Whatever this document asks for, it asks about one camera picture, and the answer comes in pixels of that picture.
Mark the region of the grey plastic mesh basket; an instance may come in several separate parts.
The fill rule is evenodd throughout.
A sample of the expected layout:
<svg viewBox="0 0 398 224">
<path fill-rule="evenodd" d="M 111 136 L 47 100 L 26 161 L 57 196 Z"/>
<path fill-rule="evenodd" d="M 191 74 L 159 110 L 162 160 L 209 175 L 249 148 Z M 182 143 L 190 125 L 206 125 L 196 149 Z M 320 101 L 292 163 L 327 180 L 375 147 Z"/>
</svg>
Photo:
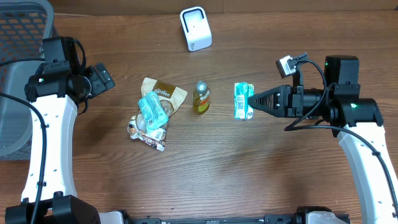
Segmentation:
<svg viewBox="0 0 398 224">
<path fill-rule="evenodd" d="M 1 0 L 1 92 L 26 100 L 24 87 L 44 62 L 42 40 L 57 35 L 46 0 Z M 30 109 L 1 97 L 1 159 L 28 160 Z"/>
</svg>

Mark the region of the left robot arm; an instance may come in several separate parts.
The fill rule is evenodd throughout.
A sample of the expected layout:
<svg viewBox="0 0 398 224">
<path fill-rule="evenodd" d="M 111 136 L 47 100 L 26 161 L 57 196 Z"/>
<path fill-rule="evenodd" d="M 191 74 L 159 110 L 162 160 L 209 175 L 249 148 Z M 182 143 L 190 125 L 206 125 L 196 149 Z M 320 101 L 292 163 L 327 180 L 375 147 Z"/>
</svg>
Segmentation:
<svg viewBox="0 0 398 224">
<path fill-rule="evenodd" d="M 21 203 L 6 208 L 6 223 L 123 223 L 122 212 L 99 212 L 77 197 L 72 172 L 78 106 L 115 86 L 102 64 L 86 66 L 71 37 L 44 39 L 45 62 L 25 85 L 32 116 L 29 176 Z"/>
</svg>

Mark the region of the white red snack wrapper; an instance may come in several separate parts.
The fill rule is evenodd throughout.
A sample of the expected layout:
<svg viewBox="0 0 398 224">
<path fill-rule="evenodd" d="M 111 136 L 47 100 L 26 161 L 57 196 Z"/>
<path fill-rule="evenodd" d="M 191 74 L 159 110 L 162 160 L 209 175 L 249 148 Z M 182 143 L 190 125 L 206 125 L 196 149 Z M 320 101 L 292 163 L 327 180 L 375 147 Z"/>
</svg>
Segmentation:
<svg viewBox="0 0 398 224">
<path fill-rule="evenodd" d="M 127 131 L 131 139 L 139 139 L 158 151 L 164 151 L 167 130 L 157 128 L 154 131 L 148 132 L 146 129 L 146 122 L 141 112 L 131 117 L 127 126 Z"/>
</svg>

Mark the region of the small teal tissue pack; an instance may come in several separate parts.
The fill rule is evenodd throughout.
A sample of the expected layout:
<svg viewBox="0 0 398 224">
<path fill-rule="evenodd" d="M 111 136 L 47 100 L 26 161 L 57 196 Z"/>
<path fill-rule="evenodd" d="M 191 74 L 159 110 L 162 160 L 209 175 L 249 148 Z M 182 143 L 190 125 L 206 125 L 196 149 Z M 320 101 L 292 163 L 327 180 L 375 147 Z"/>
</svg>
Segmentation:
<svg viewBox="0 0 398 224">
<path fill-rule="evenodd" d="M 254 95 L 254 85 L 246 82 L 234 84 L 234 118 L 247 120 L 254 115 L 254 110 L 248 104 L 248 98 Z"/>
</svg>

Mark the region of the white barcode scanner stand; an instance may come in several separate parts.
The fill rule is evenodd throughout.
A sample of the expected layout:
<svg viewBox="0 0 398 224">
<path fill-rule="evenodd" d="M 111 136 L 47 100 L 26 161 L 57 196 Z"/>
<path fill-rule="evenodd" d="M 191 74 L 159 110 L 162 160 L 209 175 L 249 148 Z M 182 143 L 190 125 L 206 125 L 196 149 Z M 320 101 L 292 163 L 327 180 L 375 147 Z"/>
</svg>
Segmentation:
<svg viewBox="0 0 398 224">
<path fill-rule="evenodd" d="M 204 8 L 200 6 L 184 9 L 180 22 L 190 52 L 205 49 L 212 45 L 212 34 Z"/>
</svg>

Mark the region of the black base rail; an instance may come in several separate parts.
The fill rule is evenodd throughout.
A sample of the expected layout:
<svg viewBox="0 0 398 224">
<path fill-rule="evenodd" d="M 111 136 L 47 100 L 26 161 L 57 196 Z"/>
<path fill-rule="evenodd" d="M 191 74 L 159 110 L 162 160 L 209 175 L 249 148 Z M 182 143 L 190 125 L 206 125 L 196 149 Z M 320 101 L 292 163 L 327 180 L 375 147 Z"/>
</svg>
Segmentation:
<svg viewBox="0 0 398 224">
<path fill-rule="evenodd" d="M 306 215 L 315 212 L 321 213 L 321 218 L 326 220 L 306 221 Z M 137 224 L 294 224 L 294 223 L 351 223 L 348 214 L 335 215 L 326 207 L 299 207 L 293 214 L 267 214 L 263 217 L 238 217 L 238 218 L 185 218 L 161 219 L 147 216 L 146 218 L 133 218 L 126 210 L 121 210 L 124 223 Z"/>
</svg>

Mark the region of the brown snack packet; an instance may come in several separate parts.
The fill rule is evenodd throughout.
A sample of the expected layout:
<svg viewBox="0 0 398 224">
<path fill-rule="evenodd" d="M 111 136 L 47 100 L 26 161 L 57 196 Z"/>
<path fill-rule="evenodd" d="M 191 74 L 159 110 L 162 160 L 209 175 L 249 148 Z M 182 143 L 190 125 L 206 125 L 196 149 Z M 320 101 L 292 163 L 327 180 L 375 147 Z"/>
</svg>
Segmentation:
<svg viewBox="0 0 398 224">
<path fill-rule="evenodd" d="M 187 96 L 187 91 L 180 87 L 145 77 L 141 85 L 142 98 L 150 91 L 157 93 L 161 105 L 169 119 L 180 108 Z"/>
</svg>

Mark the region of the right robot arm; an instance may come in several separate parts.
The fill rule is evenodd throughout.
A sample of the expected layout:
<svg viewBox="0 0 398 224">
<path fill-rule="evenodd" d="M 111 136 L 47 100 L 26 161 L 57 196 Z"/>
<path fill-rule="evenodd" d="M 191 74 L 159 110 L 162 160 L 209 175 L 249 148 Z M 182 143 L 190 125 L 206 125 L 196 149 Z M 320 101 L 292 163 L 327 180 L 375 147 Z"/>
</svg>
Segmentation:
<svg viewBox="0 0 398 224">
<path fill-rule="evenodd" d="M 254 110 L 277 118 L 292 118 L 286 131 L 329 129 L 351 168 L 363 223 L 397 223 L 397 176 L 386 146 L 384 120 L 372 98 L 360 98 L 359 59 L 329 55 L 319 69 L 323 89 L 306 89 L 301 66 L 307 54 L 276 61 L 281 85 L 246 98 Z"/>
</svg>

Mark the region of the yellow oil bottle silver cap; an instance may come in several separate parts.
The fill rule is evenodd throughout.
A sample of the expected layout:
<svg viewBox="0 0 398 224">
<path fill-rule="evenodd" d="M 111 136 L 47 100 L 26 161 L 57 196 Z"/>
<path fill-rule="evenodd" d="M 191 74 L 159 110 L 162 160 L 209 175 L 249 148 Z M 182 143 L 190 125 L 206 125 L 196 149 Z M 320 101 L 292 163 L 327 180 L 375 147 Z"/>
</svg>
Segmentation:
<svg viewBox="0 0 398 224">
<path fill-rule="evenodd" d="M 196 114 L 205 113 L 210 107 L 210 89 L 204 81 L 198 81 L 193 93 L 193 110 Z"/>
</svg>

